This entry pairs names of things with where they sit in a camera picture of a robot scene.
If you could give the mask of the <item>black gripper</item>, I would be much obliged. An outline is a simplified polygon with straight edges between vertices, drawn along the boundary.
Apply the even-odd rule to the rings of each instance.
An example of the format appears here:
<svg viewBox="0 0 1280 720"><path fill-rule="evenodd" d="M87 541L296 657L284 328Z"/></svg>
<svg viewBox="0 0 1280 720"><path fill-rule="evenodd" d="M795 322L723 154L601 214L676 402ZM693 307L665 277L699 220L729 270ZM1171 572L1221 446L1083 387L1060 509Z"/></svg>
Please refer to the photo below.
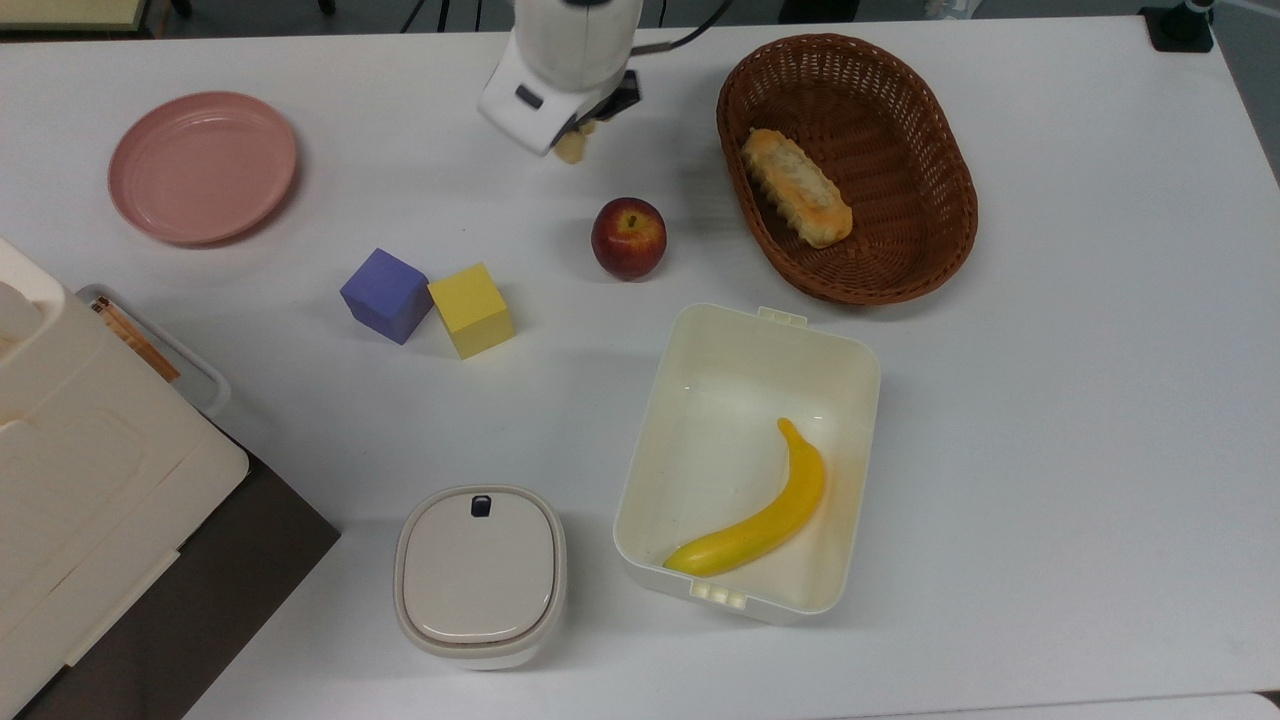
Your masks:
<svg viewBox="0 0 1280 720"><path fill-rule="evenodd" d="M620 113L639 104L643 99L636 70L626 70L620 85L599 105L591 110L590 119L585 119L575 127L575 132L589 137L599 127L600 122L611 120Z"/></svg>

